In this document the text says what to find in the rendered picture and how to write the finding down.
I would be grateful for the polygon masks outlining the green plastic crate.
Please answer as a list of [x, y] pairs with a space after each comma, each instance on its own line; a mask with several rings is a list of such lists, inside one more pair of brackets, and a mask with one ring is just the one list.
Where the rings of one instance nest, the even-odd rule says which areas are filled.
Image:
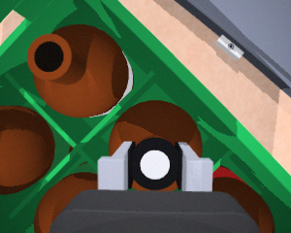
[[[0, 195], [0, 233], [34, 233], [44, 194], [83, 162], [98, 172], [98, 160], [109, 156], [117, 119], [148, 100], [171, 102], [187, 111], [201, 132], [202, 158], [213, 162], [212, 172], [220, 165], [234, 172], [266, 201], [275, 233], [291, 233], [291, 175], [118, 0], [0, 0], [0, 23], [12, 10], [25, 20], [0, 46], [0, 106], [33, 106], [73, 150], [43, 179], [18, 193]], [[107, 115], [64, 116], [37, 92], [28, 49], [38, 37], [70, 24], [107, 32], [132, 67], [133, 89]]]

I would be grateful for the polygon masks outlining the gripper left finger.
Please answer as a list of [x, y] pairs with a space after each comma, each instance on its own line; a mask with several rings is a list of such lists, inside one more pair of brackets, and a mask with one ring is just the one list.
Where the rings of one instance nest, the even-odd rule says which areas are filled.
[[131, 189], [132, 150], [135, 142], [123, 142], [113, 156], [102, 156], [98, 160], [98, 189]]

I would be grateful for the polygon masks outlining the dark grey tray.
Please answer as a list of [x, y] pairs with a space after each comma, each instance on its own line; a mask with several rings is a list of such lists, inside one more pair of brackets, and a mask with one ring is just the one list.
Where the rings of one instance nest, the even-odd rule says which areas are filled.
[[291, 0], [175, 1], [291, 98]]

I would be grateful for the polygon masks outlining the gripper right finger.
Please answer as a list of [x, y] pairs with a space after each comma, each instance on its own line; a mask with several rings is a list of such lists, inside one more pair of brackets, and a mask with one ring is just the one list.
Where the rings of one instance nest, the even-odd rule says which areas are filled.
[[187, 143], [175, 142], [178, 150], [178, 189], [182, 191], [212, 191], [213, 162], [199, 158]]

